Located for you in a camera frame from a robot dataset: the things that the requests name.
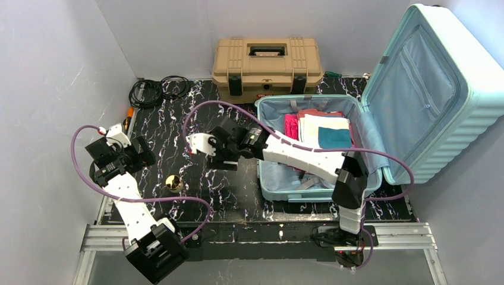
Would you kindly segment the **magenta shorts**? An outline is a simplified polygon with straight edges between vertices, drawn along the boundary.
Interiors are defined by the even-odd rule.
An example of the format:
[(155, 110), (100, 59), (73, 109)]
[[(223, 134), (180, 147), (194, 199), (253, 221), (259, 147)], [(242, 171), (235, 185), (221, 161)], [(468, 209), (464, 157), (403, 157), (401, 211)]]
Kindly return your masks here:
[(293, 140), (298, 140), (298, 117), (294, 114), (286, 114), (284, 116), (284, 134), (292, 138)]

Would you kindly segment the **gold round compact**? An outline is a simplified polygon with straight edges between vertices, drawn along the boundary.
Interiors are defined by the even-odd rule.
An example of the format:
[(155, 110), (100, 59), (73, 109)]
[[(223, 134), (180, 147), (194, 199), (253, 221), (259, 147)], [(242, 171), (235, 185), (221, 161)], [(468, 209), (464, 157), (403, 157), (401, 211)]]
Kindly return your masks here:
[(165, 180), (165, 186), (171, 193), (180, 193), (184, 189), (183, 180), (178, 175), (169, 175)]

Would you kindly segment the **teal and beige towel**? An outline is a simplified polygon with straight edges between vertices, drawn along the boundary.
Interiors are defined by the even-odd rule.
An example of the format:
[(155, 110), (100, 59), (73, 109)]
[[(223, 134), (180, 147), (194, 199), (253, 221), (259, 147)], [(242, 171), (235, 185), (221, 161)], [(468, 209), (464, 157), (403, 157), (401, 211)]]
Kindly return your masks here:
[(350, 121), (341, 116), (305, 115), (298, 120), (298, 139), (313, 148), (350, 148)]

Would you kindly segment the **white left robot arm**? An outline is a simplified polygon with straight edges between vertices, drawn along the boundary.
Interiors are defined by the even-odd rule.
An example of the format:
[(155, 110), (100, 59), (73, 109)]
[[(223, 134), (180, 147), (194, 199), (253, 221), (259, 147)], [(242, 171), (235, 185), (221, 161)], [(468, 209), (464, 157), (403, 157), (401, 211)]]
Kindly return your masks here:
[(141, 201), (133, 174), (153, 165), (156, 157), (143, 137), (136, 141), (100, 138), (86, 146), (96, 165), (90, 177), (114, 197), (128, 233), (125, 257), (152, 284), (158, 284), (188, 259), (189, 252), (181, 245), (177, 226), (166, 217), (156, 220)]

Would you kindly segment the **light blue suitcase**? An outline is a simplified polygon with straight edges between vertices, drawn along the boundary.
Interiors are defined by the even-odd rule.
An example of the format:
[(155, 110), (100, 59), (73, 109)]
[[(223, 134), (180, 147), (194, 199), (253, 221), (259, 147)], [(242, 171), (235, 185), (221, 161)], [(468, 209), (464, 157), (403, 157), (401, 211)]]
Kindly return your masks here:
[(360, 99), (349, 95), (268, 96), (258, 118), (282, 131), (303, 109), (341, 111), (369, 154), (366, 194), (382, 182), (427, 182), (503, 115), (503, 68), (447, 8), (415, 4), (397, 26)]

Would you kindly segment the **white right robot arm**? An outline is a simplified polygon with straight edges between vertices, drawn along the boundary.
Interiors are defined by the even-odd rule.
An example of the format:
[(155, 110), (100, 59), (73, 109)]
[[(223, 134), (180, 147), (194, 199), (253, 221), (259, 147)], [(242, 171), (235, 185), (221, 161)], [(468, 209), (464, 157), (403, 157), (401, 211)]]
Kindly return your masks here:
[(339, 228), (354, 235), (361, 232), (369, 172), (357, 149), (312, 148), (260, 121), (245, 128), (228, 117), (223, 117), (210, 132), (186, 139), (193, 154), (208, 156), (207, 164), (212, 169), (236, 170), (243, 157), (287, 164), (318, 176), (334, 186), (332, 200), (339, 207)]

